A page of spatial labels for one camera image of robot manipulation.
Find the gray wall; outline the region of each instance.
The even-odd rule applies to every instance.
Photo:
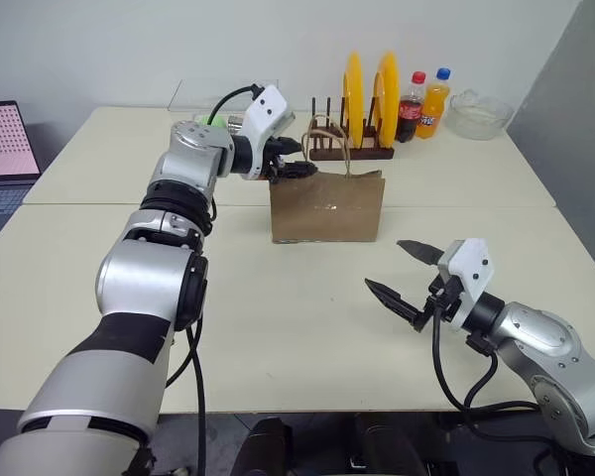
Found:
[[[578,6],[509,134],[595,260],[595,0]]]

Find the green object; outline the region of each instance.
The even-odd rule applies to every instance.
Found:
[[[196,122],[198,124],[207,124],[207,119],[209,119],[209,115],[200,116],[199,118],[196,119]],[[225,121],[222,118],[222,116],[219,116],[217,114],[216,114],[216,116],[214,116],[214,120],[211,121],[211,125],[216,126],[216,127],[222,127],[223,129],[227,129],[227,121]]]

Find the bottle label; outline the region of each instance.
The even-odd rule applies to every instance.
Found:
[[[420,110],[421,105],[418,103],[401,102],[399,104],[399,117],[416,120],[420,117]]]
[[[424,114],[421,114],[419,122],[422,126],[433,126],[434,119],[434,116],[425,116]]]

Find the paper bag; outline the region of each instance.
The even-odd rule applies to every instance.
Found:
[[[374,171],[317,172],[270,184],[273,241],[375,241],[385,183]]]

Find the clear bowl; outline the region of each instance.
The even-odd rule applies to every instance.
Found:
[[[513,114],[503,101],[467,89],[449,100],[445,125],[466,139],[487,141],[500,134]]]

